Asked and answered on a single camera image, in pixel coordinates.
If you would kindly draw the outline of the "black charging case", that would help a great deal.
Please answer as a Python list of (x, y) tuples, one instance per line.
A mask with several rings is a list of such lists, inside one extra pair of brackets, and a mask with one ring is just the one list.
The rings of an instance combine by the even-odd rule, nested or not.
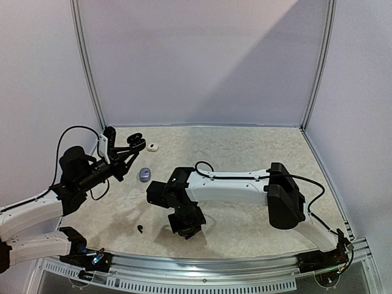
[(127, 143), (133, 152), (140, 152), (146, 147), (146, 140), (143, 138), (142, 133), (135, 133), (128, 136)]

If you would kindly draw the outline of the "blue-grey charging case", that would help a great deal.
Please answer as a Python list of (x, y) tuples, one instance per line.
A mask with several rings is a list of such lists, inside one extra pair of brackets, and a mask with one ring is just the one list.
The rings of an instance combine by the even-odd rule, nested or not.
[(151, 170), (147, 167), (141, 168), (138, 174), (138, 179), (142, 183), (147, 183), (151, 179)]

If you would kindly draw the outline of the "white earbud charging case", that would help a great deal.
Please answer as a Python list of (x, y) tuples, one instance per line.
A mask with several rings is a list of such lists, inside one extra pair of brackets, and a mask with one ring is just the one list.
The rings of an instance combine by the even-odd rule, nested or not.
[(151, 143), (146, 148), (149, 152), (157, 152), (159, 150), (159, 145), (157, 143)]

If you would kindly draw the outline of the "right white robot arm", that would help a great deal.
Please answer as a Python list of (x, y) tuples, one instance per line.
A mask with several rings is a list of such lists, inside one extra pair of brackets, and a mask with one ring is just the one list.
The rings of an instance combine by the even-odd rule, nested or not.
[(297, 180), (322, 185), (289, 173), (279, 162), (266, 170), (219, 172), (194, 167), (177, 167), (166, 183), (152, 181), (146, 190), (148, 203), (172, 208), (168, 216), (171, 230), (185, 239), (193, 237), (206, 224), (199, 202), (243, 202), (268, 208), (269, 224), (278, 230), (295, 230), (314, 243), (317, 262), (331, 266), (341, 252), (353, 244), (340, 229), (333, 230), (311, 211), (296, 183)]

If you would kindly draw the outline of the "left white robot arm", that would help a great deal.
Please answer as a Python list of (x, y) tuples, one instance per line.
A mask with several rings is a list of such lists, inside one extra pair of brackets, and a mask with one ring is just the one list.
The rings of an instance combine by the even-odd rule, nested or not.
[(68, 148), (56, 157), (62, 170), (59, 181), (38, 195), (1, 208), (1, 272), (18, 263), (52, 256), (86, 272), (109, 272), (111, 253), (88, 249), (80, 233), (59, 224), (80, 208), (93, 188), (111, 177), (123, 181), (146, 141), (136, 133), (127, 138), (127, 146), (117, 147), (114, 127), (106, 127), (96, 137), (97, 157), (86, 154), (82, 146)]

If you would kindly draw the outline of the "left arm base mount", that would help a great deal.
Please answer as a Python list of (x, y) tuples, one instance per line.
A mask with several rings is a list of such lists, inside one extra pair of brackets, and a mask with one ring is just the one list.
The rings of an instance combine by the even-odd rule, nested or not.
[(87, 273), (109, 273), (113, 254), (106, 252), (105, 249), (88, 249), (87, 240), (72, 227), (61, 227), (59, 231), (67, 236), (71, 245), (69, 253), (59, 257), (61, 262), (83, 268)]

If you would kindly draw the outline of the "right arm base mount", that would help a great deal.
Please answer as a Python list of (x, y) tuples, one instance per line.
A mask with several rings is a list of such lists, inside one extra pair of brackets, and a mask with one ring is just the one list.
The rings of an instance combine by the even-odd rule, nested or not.
[(320, 250), (304, 252), (296, 255), (300, 273), (319, 270), (333, 270), (341, 274), (348, 269), (353, 261), (354, 245), (350, 242), (338, 243), (337, 247), (328, 252)]

